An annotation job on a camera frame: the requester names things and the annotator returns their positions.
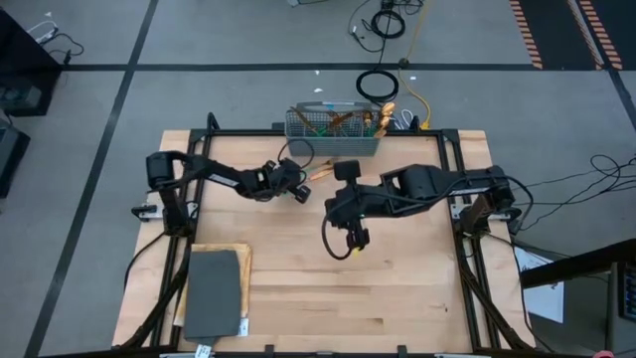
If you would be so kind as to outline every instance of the metal utensil basket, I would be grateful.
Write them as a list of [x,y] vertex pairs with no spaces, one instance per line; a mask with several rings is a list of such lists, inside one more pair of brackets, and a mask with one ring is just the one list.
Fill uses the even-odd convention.
[[[354,109],[346,111],[336,107],[353,107]],[[378,109],[373,109],[370,103],[308,101],[297,103],[296,109],[315,131],[303,122],[296,111],[289,109],[285,114],[285,135],[291,155],[311,155],[309,145],[313,147],[316,156],[373,156],[376,154],[380,139],[374,138],[374,134],[378,128],[380,112]],[[328,129],[334,117],[350,112],[353,116],[345,119],[340,125]],[[365,112],[371,114],[371,125],[365,124]]]

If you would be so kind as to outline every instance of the wooden tabletop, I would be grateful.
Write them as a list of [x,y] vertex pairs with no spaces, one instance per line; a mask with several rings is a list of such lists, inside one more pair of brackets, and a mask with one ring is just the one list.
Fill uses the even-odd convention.
[[[161,149],[186,151],[188,136],[188,131],[166,131]],[[492,165],[484,132],[460,131],[460,137],[467,169]],[[211,158],[237,169],[259,167],[275,160],[284,142],[282,136],[218,136]],[[325,160],[318,157],[314,163]],[[385,137],[376,156],[360,162],[359,182],[365,184],[378,184],[380,173],[405,165],[440,165],[436,140],[427,137]],[[320,224],[324,200],[344,185],[329,176],[309,186],[311,197],[300,205],[292,197],[257,203],[206,183],[196,242],[247,243],[253,250],[249,336],[222,338],[214,349],[262,351],[273,344],[276,351],[396,352],[398,345],[406,345],[412,353],[470,352],[447,203],[408,218],[367,220],[371,244],[338,262],[323,247]],[[136,250],[162,230],[161,222],[142,224]],[[491,230],[508,238],[503,223],[492,222]],[[344,231],[328,228],[327,235],[336,253],[346,250]],[[152,247],[133,267],[113,344],[125,341],[157,301],[168,241]],[[493,302],[534,345],[524,323],[511,248],[488,238],[482,248]],[[487,346],[476,298],[475,305],[482,345]],[[167,343],[173,315],[174,300],[166,312],[162,342]],[[181,340],[180,350],[195,349],[196,344]]]

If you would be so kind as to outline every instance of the yellow cable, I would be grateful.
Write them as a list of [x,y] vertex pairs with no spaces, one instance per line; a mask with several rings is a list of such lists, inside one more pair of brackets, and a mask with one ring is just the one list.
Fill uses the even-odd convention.
[[[413,48],[415,46],[415,40],[417,40],[417,37],[419,36],[419,30],[421,29],[421,25],[424,23],[424,17],[426,17],[426,13],[428,12],[428,3],[431,0],[424,0],[424,5],[421,9],[421,12],[419,14],[419,20],[417,22],[417,27],[415,28],[415,33],[413,34],[413,38],[410,40],[410,47],[408,48],[408,53],[406,54],[406,59],[408,60],[408,58],[410,57],[410,53],[412,53]],[[397,76],[399,77],[399,81],[401,82],[401,84],[406,87],[406,90],[408,90],[408,92],[410,94],[412,94],[415,98],[419,99],[419,101],[424,105],[424,107],[426,108],[426,120],[419,126],[421,129],[429,129],[430,128],[430,105],[428,104],[428,102],[426,101],[426,99],[417,94],[417,92],[415,92],[414,90],[412,90],[408,84],[404,81],[404,79],[401,77],[401,70],[397,70]]]

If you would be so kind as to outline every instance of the white paper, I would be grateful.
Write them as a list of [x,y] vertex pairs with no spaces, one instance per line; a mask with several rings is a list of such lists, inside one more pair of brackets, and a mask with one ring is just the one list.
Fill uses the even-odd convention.
[[[515,248],[521,271],[550,264],[552,261]],[[524,289],[526,309],[543,318],[563,323],[563,282]]]
[[199,346],[197,346],[197,351],[195,352],[195,358],[210,358],[211,352],[211,346],[199,344]]
[[241,318],[240,326],[238,327],[238,337],[249,336],[249,318]]

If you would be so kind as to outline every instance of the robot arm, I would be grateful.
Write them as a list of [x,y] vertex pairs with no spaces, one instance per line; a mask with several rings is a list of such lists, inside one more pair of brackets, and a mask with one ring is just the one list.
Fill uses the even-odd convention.
[[[184,164],[184,173],[179,179],[175,179],[174,161]],[[188,236],[192,232],[187,204],[177,195],[177,189],[192,180],[207,179],[260,202],[290,192],[296,201],[304,204],[311,193],[302,185],[302,168],[288,158],[281,159],[278,165],[270,160],[260,168],[237,170],[202,155],[161,151],[146,158],[146,172],[150,192],[158,192],[164,204],[164,230],[169,236]]]
[[326,216],[323,222],[323,241],[326,244],[325,225],[347,230],[349,251],[343,257],[331,252],[337,260],[349,256],[352,250],[362,250],[369,242],[369,230],[362,223],[364,218],[400,218],[429,210],[434,204],[448,197],[481,194],[480,217],[511,208],[515,201],[504,171],[493,166],[487,169],[466,171],[442,171],[432,165],[413,164],[384,173],[377,186],[360,185],[360,164],[356,160],[336,163],[337,180],[347,182],[345,188],[336,191],[336,197],[325,201]]

